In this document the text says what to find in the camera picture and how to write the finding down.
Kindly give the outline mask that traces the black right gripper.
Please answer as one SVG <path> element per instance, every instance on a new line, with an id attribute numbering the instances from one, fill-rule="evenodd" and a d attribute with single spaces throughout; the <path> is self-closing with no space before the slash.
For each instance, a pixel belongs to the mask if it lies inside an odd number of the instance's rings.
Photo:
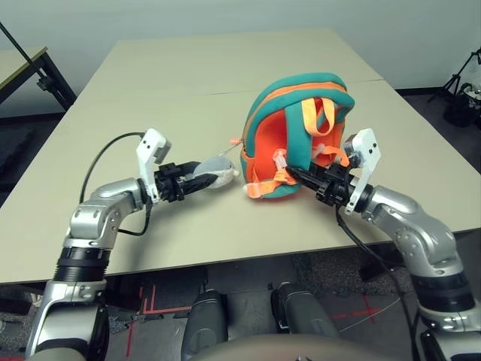
<path id="1" fill-rule="evenodd" d="M 330 165 L 325 168 L 321 180 L 314 174 L 302 168 L 289 168 L 289 174 L 296 181 L 314 192 L 317 191 L 317 199 L 328 206 L 347 205 L 353 192 L 350 181 L 354 178 L 350 174 L 352 167 L 348 165 Z"/>

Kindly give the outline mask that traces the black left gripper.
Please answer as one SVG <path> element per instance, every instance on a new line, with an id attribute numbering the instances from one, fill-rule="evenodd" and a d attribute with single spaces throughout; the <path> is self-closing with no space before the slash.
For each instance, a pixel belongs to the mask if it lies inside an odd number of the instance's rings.
<path id="1" fill-rule="evenodd" d="M 159 166 L 154 172 L 159 198 L 166 202 L 184 200 L 183 177 L 193 176 L 200 162 L 191 161 L 176 165 L 174 162 Z M 193 194 L 208 188 L 218 179 L 216 174 L 200 174 L 186 181 L 186 194 Z"/>

